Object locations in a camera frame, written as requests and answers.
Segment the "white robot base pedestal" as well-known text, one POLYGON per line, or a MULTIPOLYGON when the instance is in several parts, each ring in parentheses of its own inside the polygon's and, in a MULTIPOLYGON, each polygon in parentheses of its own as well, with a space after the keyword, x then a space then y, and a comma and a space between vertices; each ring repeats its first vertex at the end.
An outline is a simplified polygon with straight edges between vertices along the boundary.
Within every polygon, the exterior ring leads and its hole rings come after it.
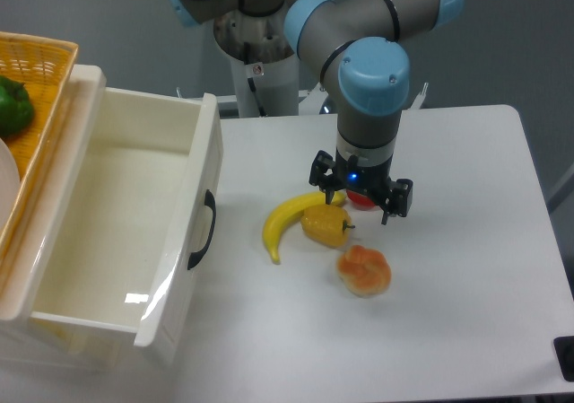
POLYGON ((299 59, 283 34, 288 8, 255 17, 239 10, 213 21, 213 35, 230 62, 241 118, 299 113, 299 59))

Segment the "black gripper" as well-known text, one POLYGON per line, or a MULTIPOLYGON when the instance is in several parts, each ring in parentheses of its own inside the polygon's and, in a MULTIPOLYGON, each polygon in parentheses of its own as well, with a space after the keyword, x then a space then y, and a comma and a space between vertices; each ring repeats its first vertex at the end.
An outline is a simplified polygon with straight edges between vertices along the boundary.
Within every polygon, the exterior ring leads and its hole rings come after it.
POLYGON ((377 200, 383 211, 381 224, 386 225, 390 217, 406 217, 413 202, 413 181, 391 180, 389 177, 393 156, 375 166, 361 166, 353 158, 344 159, 339 151, 335 159, 319 150, 311 163, 309 184, 319 188, 330 205, 335 192, 346 189, 377 200))

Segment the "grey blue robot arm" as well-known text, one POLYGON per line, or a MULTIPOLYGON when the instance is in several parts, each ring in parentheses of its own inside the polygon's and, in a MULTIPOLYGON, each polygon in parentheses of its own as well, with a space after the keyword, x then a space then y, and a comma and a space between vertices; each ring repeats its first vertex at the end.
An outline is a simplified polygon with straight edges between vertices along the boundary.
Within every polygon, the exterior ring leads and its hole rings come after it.
POLYGON ((406 216, 413 183, 390 167, 409 93, 401 41, 455 19, 464 0, 170 0, 186 26, 211 23, 231 66, 241 117, 289 116, 306 66, 335 104, 334 154, 321 152, 309 181, 326 200, 348 190, 406 216))

